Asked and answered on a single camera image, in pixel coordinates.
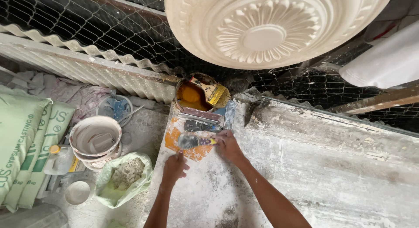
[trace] stacked buckets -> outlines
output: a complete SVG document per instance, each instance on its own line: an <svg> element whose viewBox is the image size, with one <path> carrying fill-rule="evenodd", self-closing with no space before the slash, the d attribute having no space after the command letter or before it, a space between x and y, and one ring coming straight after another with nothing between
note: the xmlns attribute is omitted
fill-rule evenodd
<svg viewBox="0 0 419 228"><path fill-rule="evenodd" d="M93 116L86 118L70 132L70 145L74 155L80 159L87 168L96 161L117 158L121 155L120 145L122 129L119 123L108 116Z"/></svg>

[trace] plastic bottle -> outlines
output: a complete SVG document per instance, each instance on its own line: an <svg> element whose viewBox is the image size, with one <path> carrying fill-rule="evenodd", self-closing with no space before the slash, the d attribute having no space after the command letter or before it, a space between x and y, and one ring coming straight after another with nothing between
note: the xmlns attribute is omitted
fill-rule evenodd
<svg viewBox="0 0 419 228"><path fill-rule="evenodd" d="M45 174L64 175L72 166L74 167L75 163L78 163L70 145L51 145L48 151L50 156L44 166Z"/></svg>

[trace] person's left hand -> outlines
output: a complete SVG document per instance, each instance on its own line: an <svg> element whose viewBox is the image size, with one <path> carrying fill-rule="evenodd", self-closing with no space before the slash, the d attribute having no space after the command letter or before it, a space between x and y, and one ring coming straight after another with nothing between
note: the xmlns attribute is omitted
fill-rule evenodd
<svg viewBox="0 0 419 228"><path fill-rule="evenodd" d="M179 150L178 154L170 156L164 165L161 184L172 189L179 178L186 177L184 170L189 170L190 168L186 162L183 150Z"/></svg>

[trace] brush bristles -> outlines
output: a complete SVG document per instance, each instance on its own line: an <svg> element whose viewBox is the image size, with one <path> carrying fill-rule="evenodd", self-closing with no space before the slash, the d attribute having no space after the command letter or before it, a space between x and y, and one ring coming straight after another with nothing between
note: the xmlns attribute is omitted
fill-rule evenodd
<svg viewBox="0 0 419 228"><path fill-rule="evenodd" d="M227 105L227 102L230 100L231 95L228 89L226 88L223 91L223 94L220 96L220 99L218 99L217 103L215 103L214 108L224 108Z"/></svg>

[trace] yellow bottle cap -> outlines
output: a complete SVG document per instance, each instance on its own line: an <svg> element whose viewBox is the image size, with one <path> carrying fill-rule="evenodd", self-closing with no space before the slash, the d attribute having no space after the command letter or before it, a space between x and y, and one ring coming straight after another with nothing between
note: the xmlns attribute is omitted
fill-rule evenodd
<svg viewBox="0 0 419 228"><path fill-rule="evenodd" d="M50 153L58 153L61 150L61 147L58 145L51 145L48 151Z"/></svg>

